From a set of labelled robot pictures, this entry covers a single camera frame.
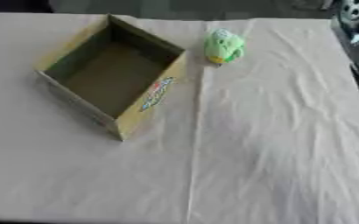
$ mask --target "cardboard box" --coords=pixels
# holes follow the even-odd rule
[[[63,99],[124,140],[184,66],[184,49],[107,15],[36,69]]]

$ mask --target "dark background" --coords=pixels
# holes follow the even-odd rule
[[[28,0],[8,0],[13,3]],[[331,18],[324,0],[48,0],[56,13],[131,15],[137,18],[225,20]]]

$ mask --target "plush bird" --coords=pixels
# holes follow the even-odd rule
[[[208,35],[204,51],[207,58],[221,66],[243,56],[245,41],[239,36],[219,29]]]

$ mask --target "printed logo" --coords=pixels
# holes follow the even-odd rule
[[[167,88],[169,87],[172,80],[174,80],[173,77],[168,77],[155,82],[152,85],[150,93],[148,94],[148,98],[143,104],[143,107],[140,109],[140,111],[145,111],[146,109],[157,105],[160,100],[162,100],[162,97],[167,91]]]

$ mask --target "paper sheet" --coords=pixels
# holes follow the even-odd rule
[[[1,219],[359,223],[359,91],[329,21],[124,17],[188,49],[188,71],[119,143],[32,71],[95,19],[0,14]],[[246,55],[206,66],[216,28]]]

